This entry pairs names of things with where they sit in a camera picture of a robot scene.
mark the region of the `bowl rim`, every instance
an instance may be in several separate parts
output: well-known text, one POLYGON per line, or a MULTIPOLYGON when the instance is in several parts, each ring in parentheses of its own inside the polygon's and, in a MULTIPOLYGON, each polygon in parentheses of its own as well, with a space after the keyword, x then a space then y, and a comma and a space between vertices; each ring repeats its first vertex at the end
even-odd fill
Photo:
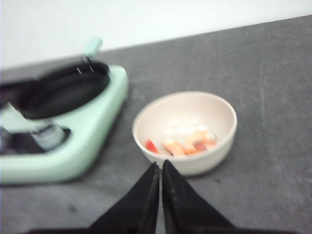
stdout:
POLYGON ((212 93, 207 93, 207 92, 202 92, 202 91, 186 91, 186 92, 178 92, 178 93, 165 95, 165 96, 160 97, 158 99, 155 99, 154 101, 152 101, 149 104, 147 104, 138 113, 138 115, 136 116, 136 118, 134 120, 134 123, 132 125, 132 135, 133 135, 133 138, 134 138, 136 144, 146 154, 152 155, 152 156, 154 156, 156 158, 159 158, 159 159, 164 159, 164 160, 168 159, 170 161, 192 161, 192 160, 195 160, 195 159, 200 159, 200 158, 203 158, 203 157, 207 157, 207 156, 213 154, 214 152, 220 150, 226 143, 228 143, 231 140, 231 138, 234 136, 234 134, 236 132, 236 129, 237 129, 237 115, 236 115, 236 112, 235 112, 234 108, 232 107, 232 105, 227 100, 225 100, 224 98, 222 98, 222 97, 220 97, 218 95, 212 94, 212 93), (138 126, 140 120, 143 118, 144 113, 146 111, 148 111, 150 108, 152 108, 152 107, 154 107, 156 105, 161 104, 162 102, 166 101, 169 98, 175 98, 177 96, 184 96, 184 95, 205 95, 205 96, 209 96, 209 97, 212 97, 212 98, 216 98, 216 99, 222 101, 224 104, 226 104, 226 106, 231 110, 231 113, 232 113, 232 115, 234 117, 234 123, 231 126, 229 132, 225 135, 225 137, 220 142, 218 142, 218 144, 213 149, 211 149, 209 151, 202 152, 202 153, 198 153, 198 154, 196 154, 194 156, 190 156, 190 157, 188 157, 188 156, 185 156, 185 157, 165 156, 165 155, 156 154, 154 152, 149 151, 148 149, 145 148, 145 146, 143 146, 139 142, 139 140, 137 138, 137 133, 136 133, 137 126, 138 126))

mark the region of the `ceramic bowl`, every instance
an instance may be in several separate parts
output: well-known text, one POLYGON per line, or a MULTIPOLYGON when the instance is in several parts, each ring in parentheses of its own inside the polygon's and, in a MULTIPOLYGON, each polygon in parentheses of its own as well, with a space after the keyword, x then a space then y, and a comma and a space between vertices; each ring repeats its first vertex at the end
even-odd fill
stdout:
POLYGON ((137 115, 133 137, 145 156, 162 167, 168 159, 183 175, 196 175, 218 165, 228 154, 236 132, 237 117, 233 107, 223 98, 204 92, 182 92, 157 99, 137 115), (191 156, 172 156, 163 147, 170 137, 183 142, 197 130, 216 134, 217 144, 191 156), (150 139, 159 153, 145 148, 150 139))

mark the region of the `gray floor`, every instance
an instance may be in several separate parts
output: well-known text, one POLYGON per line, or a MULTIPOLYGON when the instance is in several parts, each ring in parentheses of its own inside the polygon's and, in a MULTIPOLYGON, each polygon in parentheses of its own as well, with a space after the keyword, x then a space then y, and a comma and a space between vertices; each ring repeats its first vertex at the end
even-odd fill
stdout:
MULTIPOLYGON (((63 184, 1 188, 2 233, 88 226, 150 165, 136 146, 136 114, 166 94, 199 90, 227 99, 238 130, 227 159, 188 178, 239 227, 312 230, 312 16, 105 52, 125 67, 130 93, 99 159, 63 184)), ((4 71, 2 81, 77 58, 4 71)), ((164 233, 160 209, 157 233, 164 233)))

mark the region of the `light green handle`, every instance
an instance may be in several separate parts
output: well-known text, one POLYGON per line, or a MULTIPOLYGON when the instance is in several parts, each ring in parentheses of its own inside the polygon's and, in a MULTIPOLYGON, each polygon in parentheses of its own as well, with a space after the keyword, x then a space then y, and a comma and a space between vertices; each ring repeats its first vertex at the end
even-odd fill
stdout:
POLYGON ((85 58, 91 58, 96 55, 103 41, 100 37, 92 38, 84 49, 82 55, 85 58))

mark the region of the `white wall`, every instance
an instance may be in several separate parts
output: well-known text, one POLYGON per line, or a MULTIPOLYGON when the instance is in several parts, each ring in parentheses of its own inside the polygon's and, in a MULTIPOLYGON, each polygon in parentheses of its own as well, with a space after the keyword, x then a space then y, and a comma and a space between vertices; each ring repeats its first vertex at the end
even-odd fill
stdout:
POLYGON ((1 0, 1 66, 312 14, 312 0, 1 0))

